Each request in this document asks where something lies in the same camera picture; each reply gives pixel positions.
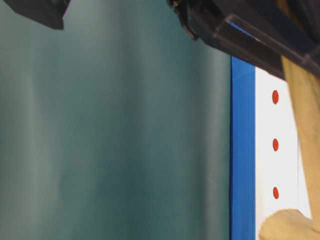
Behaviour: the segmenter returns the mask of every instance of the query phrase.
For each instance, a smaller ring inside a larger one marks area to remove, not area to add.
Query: red dot
[[[277,140],[276,138],[273,139],[272,145],[273,145],[273,150],[274,150],[275,152],[278,151],[278,149],[279,149],[279,142],[278,142],[278,140]]]
[[[279,94],[277,90],[274,90],[272,93],[272,101],[274,104],[277,104],[279,102]]]
[[[275,199],[279,198],[279,191],[278,191],[278,188],[276,187],[273,188],[273,196]]]

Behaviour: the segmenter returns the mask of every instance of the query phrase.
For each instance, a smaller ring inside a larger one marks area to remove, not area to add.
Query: teal curtain
[[[0,239],[229,238],[230,57],[165,0],[0,1]]]

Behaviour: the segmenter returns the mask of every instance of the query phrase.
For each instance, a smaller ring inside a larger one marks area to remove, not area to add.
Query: blue frame
[[[230,238],[255,240],[255,66],[231,57]]]

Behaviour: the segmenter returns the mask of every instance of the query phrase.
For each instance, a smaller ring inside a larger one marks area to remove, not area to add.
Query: white board
[[[273,102],[273,92],[278,102]],[[278,150],[273,140],[278,141]],[[281,209],[311,217],[288,85],[255,68],[255,237],[263,221]]]

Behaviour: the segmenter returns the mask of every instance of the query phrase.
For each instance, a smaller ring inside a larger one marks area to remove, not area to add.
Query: black machine part
[[[276,0],[167,0],[195,40],[284,79],[281,56],[320,77],[320,1],[288,0],[299,24]]]
[[[63,17],[70,0],[4,0],[16,13],[49,28],[64,29]]]

